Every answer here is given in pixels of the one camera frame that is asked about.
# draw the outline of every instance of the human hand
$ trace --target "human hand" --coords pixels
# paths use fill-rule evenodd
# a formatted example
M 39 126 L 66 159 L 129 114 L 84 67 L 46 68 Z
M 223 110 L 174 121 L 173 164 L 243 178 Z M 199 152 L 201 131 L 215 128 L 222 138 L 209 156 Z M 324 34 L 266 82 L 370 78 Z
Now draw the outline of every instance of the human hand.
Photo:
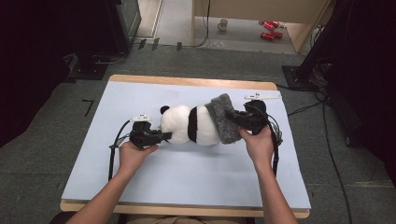
M 117 173 L 132 177 L 143 164 L 145 158 L 158 148 L 158 145 L 154 145 L 145 149 L 140 149 L 131 141 L 123 143 L 120 147 L 120 169 Z
M 270 128 L 265 126 L 257 135 L 248 133 L 242 127 L 238 129 L 247 144 L 247 154 L 252 159 L 256 169 L 262 166 L 264 168 L 271 168 L 274 144 L 272 142 Z

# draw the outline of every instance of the wooden table edge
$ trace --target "wooden table edge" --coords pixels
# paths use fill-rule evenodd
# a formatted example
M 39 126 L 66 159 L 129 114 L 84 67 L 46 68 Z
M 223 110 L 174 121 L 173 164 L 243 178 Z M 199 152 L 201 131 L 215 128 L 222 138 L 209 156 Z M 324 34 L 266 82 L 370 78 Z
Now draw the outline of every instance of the wooden table edge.
M 193 78 L 193 77 L 154 77 L 154 76 L 116 74 L 111 76 L 109 81 L 277 91 L 276 84 L 273 82 L 208 79 L 208 78 Z
M 64 212 L 79 211 L 87 202 L 74 200 L 61 200 L 61 209 Z M 309 217 L 309 209 L 292 209 L 297 218 Z M 139 215 L 169 215 L 169 216 L 204 216 L 204 217 L 263 217 L 263 212 L 258 208 L 242 207 L 202 207 L 202 206 L 165 206 L 165 205 L 136 205 L 117 204 L 113 210 L 117 214 Z

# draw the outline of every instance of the gray cloth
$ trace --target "gray cloth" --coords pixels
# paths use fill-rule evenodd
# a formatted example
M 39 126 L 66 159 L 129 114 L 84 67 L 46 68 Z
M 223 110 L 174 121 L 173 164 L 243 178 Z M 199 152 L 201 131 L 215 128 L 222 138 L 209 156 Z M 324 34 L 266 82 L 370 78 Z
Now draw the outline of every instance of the gray cloth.
M 205 106 L 209 111 L 210 118 L 212 118 L 218 129 L 219 139 L 222 144 L 231 144 L 242 138 L 238 132 L 238 125 L 226 118 L 225 111 L 234 112 L 233 104 L 227 93 L 212 99 Z

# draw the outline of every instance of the red object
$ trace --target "red object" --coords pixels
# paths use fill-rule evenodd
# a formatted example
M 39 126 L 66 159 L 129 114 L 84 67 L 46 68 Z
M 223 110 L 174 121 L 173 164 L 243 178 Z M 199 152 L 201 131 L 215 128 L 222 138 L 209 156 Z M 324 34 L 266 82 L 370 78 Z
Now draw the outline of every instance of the red object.
M 269 31 L 274 31 L 275 30 L 275 26 L 269 22 L 269 21 L 264 21 L 262 23 L 262 26 L 264 26 L 265 28 L 267 28 Z
M 283 33 L 280 33 L 280 32 L 272 32 L 271 33 L 275 38 L 282 38 L 282 36 L 283 36 Z
M 273 34 L 267 34 L 265 32 L 262 32 L 261 38 L 267 39 L 267 40 L 273 40 L 275 36 Z
M 273 26 L 275 26 L 275 28 L 279 27 L 279 21 L 270 21 L 271 24 L 273 24 Z

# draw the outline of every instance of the white tabletop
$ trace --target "white tabletop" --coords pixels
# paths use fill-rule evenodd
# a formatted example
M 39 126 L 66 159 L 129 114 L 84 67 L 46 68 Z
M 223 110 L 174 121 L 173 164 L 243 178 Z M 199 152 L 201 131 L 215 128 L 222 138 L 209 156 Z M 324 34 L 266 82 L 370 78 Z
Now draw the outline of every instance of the white tabletop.
M 237 110 L 245 110 L 244 96 L 259 92 L 280 95 L 279 91 L 238 90 L 213 87 L 175 86 L 109 81 L 76 164 L 64 189 L 64 200 L 90 200 L 106 184 L 110 149 L 121 125 L 131 117 L 151 116 L 157 129 L 163 105 L 204 105 L 228 93 Z M 277 181 L 293 209 L 310 209 L 285 106 L 281 98 L 264 100 L 267 113 L 283 132 L 279 147 Z M 126 126 L 122 134 L 132 129 Z M 114 174 L 119 168 L 118 151 Z M 160 144 L 149 155 L 123 192 L 122 203 L 177 204 L 188 206 L 262 207 L 259 184 L 243 140 L 231 145 L 201 147 Z

